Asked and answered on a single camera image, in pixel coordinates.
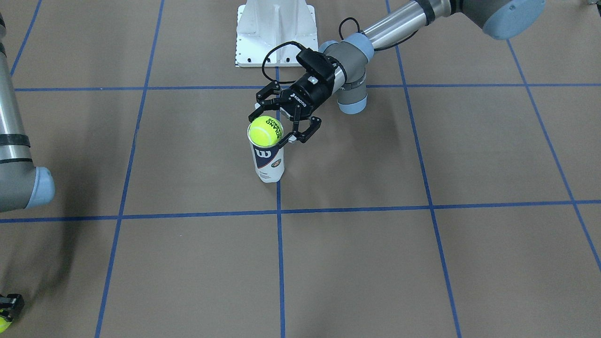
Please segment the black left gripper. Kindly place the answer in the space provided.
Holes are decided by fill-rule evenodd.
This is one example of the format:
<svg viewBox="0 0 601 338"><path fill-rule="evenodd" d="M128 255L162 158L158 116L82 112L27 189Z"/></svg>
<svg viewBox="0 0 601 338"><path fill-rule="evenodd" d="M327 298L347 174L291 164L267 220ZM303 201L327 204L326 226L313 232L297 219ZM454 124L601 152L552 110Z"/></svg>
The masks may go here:
<svg viewBox="0 0 601 338"><path fill-rule="evenodd" d="M248 116L253 122L265 111L277 111L284 108L284 114L292 122L292 130L284 137L284 144L296 141L306 143L320 128L322 119L313 116L318 107L333 94L335 73L305 73L296 81L284 81L286 89L279 81L271 81L256 95L254 110ZM309 126L300 131L301 121L309 121Z"/></svg>

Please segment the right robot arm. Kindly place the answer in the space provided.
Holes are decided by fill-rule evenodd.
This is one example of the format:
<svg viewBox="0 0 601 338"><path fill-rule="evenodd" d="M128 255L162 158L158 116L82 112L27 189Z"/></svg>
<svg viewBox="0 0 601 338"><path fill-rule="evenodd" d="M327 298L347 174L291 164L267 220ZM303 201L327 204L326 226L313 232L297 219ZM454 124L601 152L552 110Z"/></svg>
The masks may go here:
<svg viewBox="0 0 601 338"><path fill-rule="evenodd" d="M33 163L6 49L3 44L0 47L0 210L8 212L47 205L54 198L55 186L49 169Z"/></svg>

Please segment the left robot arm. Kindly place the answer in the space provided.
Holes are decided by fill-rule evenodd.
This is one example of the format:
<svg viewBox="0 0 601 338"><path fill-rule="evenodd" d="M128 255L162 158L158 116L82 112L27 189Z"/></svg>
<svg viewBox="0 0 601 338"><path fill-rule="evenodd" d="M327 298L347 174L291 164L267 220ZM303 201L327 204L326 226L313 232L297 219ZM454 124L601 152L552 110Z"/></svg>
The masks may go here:
<svg viewBox="0 0 601 338"><path fill-rule="evenodd" d="M340 110L345 114L358 114L367 105L366 66L374 56L396 48L409 41L421 31L429 31L430 26L440 19L462 15L492 37L494 40L507 40L532 24L543 13L543 0L409 0L379 21L361 28L338 40L315 42L317 25L310 6L300 7L304 1L295 4L292 35L288 41L277 40L275 45L264 43L262 37L268 28L275 26L275 19L264 20L258 14L258 2L250 0L240 7L238 17L238 51L251 52L247 63L265 67L272 54L283 49L283 55L276 55L276 64L284 65L294 58L293 66L305 69L305 74L297 80L288 81L290 87L283 89L283 83L268 77L268 85L255 96L254 112L249 122L258 120L266 111L283 111L293 123L292 132L281 135L276 129L277 144L300 141L305 143L321 125L314 117L314 111L331 96L337 96Z"/></svg>

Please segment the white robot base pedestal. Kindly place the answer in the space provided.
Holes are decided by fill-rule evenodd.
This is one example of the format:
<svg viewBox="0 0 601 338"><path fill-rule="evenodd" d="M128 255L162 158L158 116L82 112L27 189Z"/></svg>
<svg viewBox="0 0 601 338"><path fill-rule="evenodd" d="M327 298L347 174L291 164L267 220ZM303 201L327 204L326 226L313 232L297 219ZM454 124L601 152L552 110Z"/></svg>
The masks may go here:
<svg viewBox="0 0 601 338"><path fill-rule="evenodd" d="M318 49L317 19L314 6L304 0L247 0L238 6L235 65L261 67L298 67L298 48L284 46L268 52L287 41L296 41L316 51Z"/></svg>

